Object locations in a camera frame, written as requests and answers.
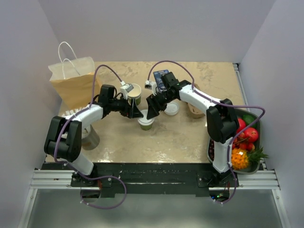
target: paper bag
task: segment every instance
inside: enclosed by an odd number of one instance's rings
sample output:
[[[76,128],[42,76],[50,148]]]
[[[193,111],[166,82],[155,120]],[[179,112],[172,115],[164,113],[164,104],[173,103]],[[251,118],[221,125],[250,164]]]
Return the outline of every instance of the paper bag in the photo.
[[[61,63],[48,66],[53,73],[50,82],[70,110],[85,107],[90,103],[95,71],[94,61],[91,57],[77,58],[75,53],[74,56],[76,58],[74,60],[64,59],[62,61],[59,54]],[[100,80],[96,79],[94,96],[100,93],[101,85]]]

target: metal canister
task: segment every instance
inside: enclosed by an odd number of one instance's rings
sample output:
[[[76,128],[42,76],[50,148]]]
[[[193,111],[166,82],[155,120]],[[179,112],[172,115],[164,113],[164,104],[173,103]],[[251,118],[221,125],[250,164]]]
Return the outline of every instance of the metal canister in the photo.
[[[81,146],[84,150],[90,151],[95,149],[99,145],[99,142],[99,135],[91,125],[82,131]]]

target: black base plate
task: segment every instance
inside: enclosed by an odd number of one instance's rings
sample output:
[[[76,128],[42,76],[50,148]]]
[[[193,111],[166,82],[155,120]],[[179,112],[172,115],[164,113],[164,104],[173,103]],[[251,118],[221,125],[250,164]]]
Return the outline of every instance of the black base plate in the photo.
[[[219,175],[212,164],[201,163],[95,163],[98,176],[112,175],[120,178],[128,194],[194,194],[197,197],[210,195],[209,187],[225,187],[229,182],[234,187],[228,171]],[[67,169],[61,164],[44,163],[43,170]],[[117,180],[101,179],[101,197],[114,197],[124,193]],[[80,178],[71,181],[71,187],[87,187]]]

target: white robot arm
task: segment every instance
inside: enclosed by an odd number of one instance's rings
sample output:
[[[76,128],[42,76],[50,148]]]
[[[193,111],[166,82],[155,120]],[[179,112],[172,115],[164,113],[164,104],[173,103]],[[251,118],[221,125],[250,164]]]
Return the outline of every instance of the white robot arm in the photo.
[[[159,115],[159,111],[164,111],[167,103],[174,99],[190,103],[194,107],[200,109],[207,116],[207,129],[210,137],[214,140],[214,161],[213,167],[219,172],[223,173],[229,170],[228,163],[231,166],[231,151],[228,145],[232,137],[236,135],[238,129],[238,119],[233,108],[224,108],[217,105],[202,96],[195,93],[192,85],[188,81],[179,82],[172,72],[161,77],[167,91],[157,93],[156,83],[146,81],[145,88],[152,90],[152,95],[147,98],[148,115],[151,119]],[[202,91],[201,94],[217,102],[232,104],[230,100],[225,99],[220,101],[217,98],[211,97]]]
[[[69,163],[74,169],[84,175],[90,175],[94,164],[81,153],[82,131],[95,121],[105,118],[110,112],[119,112],[128,118],[143,117],[134,102],[128,103],[127,93],[133,89],[131,84],[123,84],[120,88],[122,96],[118,99],[114,95],[115,87],[102,85],[98,101],[88,104],[77,115],[72,114],[65,117],[55,116],[50,124],[44,151],[54,157],[55,147],[59,138],[59,132],[63,125],[71,118],[65,129],[64,135],[60,137],[57,147],[57,156],[61,161]]]

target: pineapple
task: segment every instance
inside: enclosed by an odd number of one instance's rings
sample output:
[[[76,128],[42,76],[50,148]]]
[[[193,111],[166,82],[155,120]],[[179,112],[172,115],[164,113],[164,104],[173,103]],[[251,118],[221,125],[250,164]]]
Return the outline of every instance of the pineapple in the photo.
[[[235,148],[232,150],[231,155],[232,167],[235,170],[245,169],[249,166],[250,163],[260,162],[261,158],[267,157],[268,155],[263,153],[263,148],[259,148],[252,152]]]

